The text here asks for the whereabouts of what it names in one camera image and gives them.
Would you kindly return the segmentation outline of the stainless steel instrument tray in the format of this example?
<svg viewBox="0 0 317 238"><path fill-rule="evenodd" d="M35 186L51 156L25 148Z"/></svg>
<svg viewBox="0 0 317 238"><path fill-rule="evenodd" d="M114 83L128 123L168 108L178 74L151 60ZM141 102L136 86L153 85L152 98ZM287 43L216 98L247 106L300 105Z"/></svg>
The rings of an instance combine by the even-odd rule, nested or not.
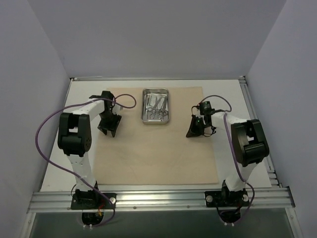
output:
<svg viewBox="0 0 317 238"><path fill-rule="evenodd" d="M155 118L153 120L148 120L148 106L147 106L147 99L150 94L158 93L163 94L165 97L168 98L166 104L167 115L166 116L159 116L159 109L161 105L159 105L156 109ZM169 106L169 91L165 88L145 88L142 92L142 113L141 119L144 124L167 124L170 119L170 106Z"/></svg>

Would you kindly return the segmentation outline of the beige surgical wrap cloth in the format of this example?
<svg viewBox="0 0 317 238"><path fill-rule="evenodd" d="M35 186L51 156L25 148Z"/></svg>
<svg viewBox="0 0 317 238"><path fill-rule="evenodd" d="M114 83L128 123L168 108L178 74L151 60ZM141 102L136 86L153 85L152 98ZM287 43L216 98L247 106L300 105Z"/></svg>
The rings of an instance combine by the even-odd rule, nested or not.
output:
<svg viewBox="0 0 317 238"><path fill-rule="evenodd" d="M124 105L115 136L99 133L94 176L103 185L216 184L212 139L188 138L191 107L203 98L201 87L169 88L170 120L144 124L142 89L111 88Z"/></svg>

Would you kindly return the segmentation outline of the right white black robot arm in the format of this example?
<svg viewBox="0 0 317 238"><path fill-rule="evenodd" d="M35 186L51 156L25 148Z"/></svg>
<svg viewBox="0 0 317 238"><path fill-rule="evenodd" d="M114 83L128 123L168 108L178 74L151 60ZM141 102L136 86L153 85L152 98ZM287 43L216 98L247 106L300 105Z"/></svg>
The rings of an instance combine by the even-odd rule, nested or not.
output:
<svg viewBox="0 0 317 238"><path fill-rule="evenodd" d="M223 182L220 199L230 205L248 185L255 167L269 155L269 146L258 119L241 119L228 110L214 109L209 101L191 107L191 122L186 137L210 137L217 129L226 132L235 171Z"/></svg>

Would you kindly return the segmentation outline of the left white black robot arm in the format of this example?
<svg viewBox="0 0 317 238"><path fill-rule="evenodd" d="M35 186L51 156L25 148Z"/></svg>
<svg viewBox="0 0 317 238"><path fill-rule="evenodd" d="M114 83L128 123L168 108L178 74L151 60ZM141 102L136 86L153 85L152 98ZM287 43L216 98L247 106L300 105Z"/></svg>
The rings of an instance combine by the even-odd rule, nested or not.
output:
<svg viewBox="0 0 317 238"><path fill-rule="evenodd" d="M89 208L99 204L100 195L97 181L92 173L88 151L92 145L91 121L100 117L98 129L114 137L122 116L113 112L115 97L110 91L100 96L93 95L85 105L70 113L62 113L59 118L58 147L63 150L76 174L75 199Z"/></svg>

